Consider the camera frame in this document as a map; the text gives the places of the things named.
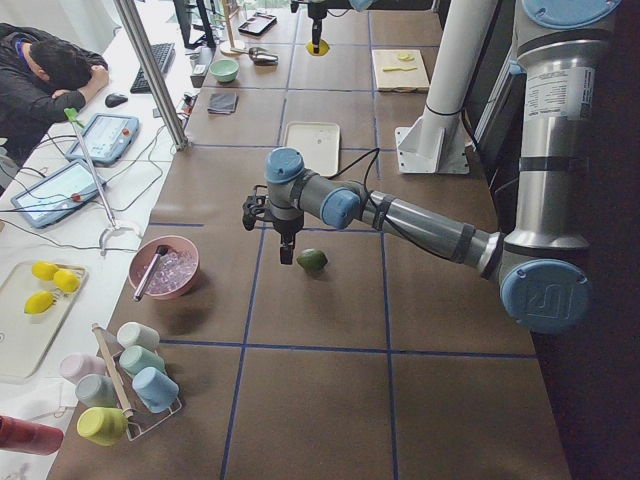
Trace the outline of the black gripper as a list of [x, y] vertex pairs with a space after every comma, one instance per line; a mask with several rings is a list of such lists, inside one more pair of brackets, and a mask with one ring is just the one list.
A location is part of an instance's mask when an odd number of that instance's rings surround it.
[[242, 205], [243, 226], [247, 231], [251, 231], [258, 220], [272, 223], [275, 230], [281, 235], [280, 263], [282, 265], [291, 265], [293, 263], [296, 234], [304, 226], [304, 214], [293, 207], [284, 208], [272, 205], [267, 194], [260, 195], [258, 193], [260, 188], [267, 189], [267, 186], [254, 185]]

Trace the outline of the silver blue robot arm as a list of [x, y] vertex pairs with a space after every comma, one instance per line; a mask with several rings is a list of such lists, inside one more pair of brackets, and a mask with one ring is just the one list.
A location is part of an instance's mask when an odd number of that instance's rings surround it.
[[287, 264], [306, 215], [337, 229], [361, 221], [498, 281], [505, 310], [525, 328], [545, 334], [571, 328], [586, 316], [592, 298], [580, 266], [588, 245], [570, 224], [572, 177], [586, 168], [579, 139], [616, 9], [614, 1], [515, 5], [512, 68], [525, 75], [526, 88], [511, 233], [484, 232], [371, 191], [364, 182], [329, 180], [308, 169], [290, 147], [267, 156], [266, 193], [246, 199], [244, 227], [271, 223], [281, 237], [280, 260]]

